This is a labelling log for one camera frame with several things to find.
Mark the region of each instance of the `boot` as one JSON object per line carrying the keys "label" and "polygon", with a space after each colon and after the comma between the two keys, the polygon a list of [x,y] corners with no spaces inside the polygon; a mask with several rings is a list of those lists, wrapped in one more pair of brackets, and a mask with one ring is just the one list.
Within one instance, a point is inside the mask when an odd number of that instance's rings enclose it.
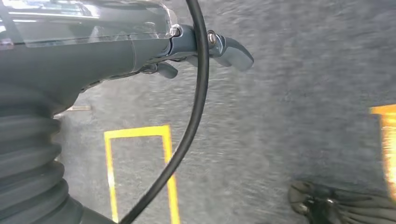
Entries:
{"label": "boot", "polygon": [[310,224],[396,224],[389,198],[296,181],[289,188],[292,209]]}

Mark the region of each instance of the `gray asphalt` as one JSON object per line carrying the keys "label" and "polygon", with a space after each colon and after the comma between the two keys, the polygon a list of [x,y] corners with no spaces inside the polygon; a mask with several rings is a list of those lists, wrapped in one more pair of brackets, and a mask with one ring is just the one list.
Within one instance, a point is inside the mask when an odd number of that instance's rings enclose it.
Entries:
{"label": "gray asphalt", "polygon": [[[197,136],[177,171],[184,224],[301,224],[286,200],[293,179],[385,191],[379,119],[396,104],[393,0],[201,0],[207,27],[252,52],[245,73],[211,62]],[[183,0],[167,1],[191,23]],[[70,193],[111,217],[103,132],[170,124],[173,148],[190,115],[196,70],[140,74],[82,94],[63,119]],[[113,141],[119,214],[163,167],[160,138]],[[170,223],[166,190],[136,223]]]}

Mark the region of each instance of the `yellow object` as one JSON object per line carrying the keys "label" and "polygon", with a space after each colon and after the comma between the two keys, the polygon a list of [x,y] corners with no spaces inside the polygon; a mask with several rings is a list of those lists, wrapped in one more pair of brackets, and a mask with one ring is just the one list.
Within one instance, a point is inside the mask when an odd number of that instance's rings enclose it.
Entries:
{"label": "yellow object", "polygon": [[396,105],[371,108],[381,115],[382,160],[390,196],[396,200]]}
{"label": "yellow object", "polygon": [[[115,193],[111,139],[161,136],[163,141],[165,163],[168,163],[169,160],[172,158],[172,139],[170,135],[169,125],[108,131],[105,132],[104,135],[105,135],[105,144],[106,144],[107,178],[109,181],[109,189],[110,189],[110,204],[112,209],[113,221],[117,223],[118,210],[117,210],[117,198]],[[167,184],[168,184],[168,201],[169,201],[171,224],[180,224],[175,175],[172,175],[172,177],[168,180]]]}

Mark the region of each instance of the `black cable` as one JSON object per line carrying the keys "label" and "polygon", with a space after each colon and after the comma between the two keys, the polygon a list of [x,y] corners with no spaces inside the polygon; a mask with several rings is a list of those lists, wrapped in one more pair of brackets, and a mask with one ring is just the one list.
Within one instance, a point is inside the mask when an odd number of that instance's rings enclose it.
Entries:
{"label": "black cable", "polygon": [[180,162],[190,148],[195,133],[197,132],[199,122],[201,121],[202,112],[204,111],[209,80],[209,48],[206,26],[198,0],[186,0],[186,2],[194,22],[198,50],[197,85],[195,87],[194,106],[192,108],[190,121],[168,165],[140,201],[119,222],[120,224],[131,224],[165,186],[166,182],[180,165]]}

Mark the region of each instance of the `clear plastic windshield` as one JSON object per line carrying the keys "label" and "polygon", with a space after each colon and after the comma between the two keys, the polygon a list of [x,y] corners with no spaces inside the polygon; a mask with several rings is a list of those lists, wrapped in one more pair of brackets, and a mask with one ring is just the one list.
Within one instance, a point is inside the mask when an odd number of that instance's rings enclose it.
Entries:
{"label": "clear plastic windshield", "polygon": [[3,0],[0,33],[13,44],[44,47],[168,39],[177,18],[159,0]]}

